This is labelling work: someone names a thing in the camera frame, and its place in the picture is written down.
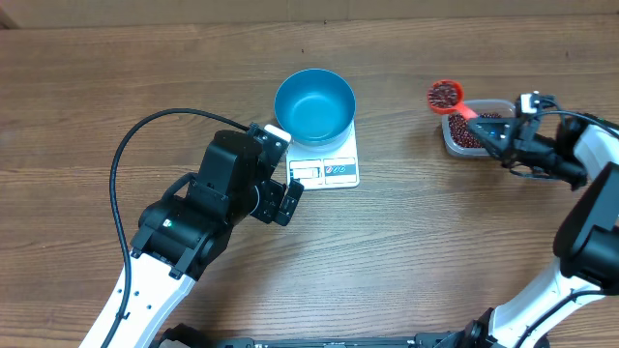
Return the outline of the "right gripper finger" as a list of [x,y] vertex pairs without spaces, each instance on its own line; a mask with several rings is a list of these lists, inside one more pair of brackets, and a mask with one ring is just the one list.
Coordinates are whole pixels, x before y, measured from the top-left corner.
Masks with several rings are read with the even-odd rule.
[[473,118],[468,121],[467,127],[477,138],[506,138],[512,124],[512,118]]
[[508,136],[505,133],[483,132],[477,135],[477,138],[491,157],[496,160],[501,160],[505,157],[508,147]]

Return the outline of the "red measuring scoop blue handle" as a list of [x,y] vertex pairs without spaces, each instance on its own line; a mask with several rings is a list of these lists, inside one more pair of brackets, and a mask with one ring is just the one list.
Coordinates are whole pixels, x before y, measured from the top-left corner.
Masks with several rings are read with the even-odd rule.
[[466,121],[479,115],[463,102],[463,89],[459,82],[442,79],[434,82],[427,91],[429,108],[441,115],[459,114]]

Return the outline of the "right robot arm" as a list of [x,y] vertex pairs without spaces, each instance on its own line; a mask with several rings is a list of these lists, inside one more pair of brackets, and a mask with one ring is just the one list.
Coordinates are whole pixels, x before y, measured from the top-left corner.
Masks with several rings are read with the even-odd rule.
[[536,347],[582,306],[617,295],[618,127],[591,114],[558,114],[562,121],[553,139],[537,133],[542,111],[473,122],[473,133],[493,157],[588,189],[558,229],[549,266],[509,302],[444,337],[440,346]]

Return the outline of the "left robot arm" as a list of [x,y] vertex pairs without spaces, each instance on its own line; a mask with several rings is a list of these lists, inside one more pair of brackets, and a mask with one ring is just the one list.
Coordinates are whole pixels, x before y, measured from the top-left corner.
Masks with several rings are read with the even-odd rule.
[[198,172],[181,177],[141,214],[130,262],[82,346],[149,346],[226,249],[235,225],[247,216],[287,225],[304,188],[272,175],[290,142],[272,125],[218,131]]

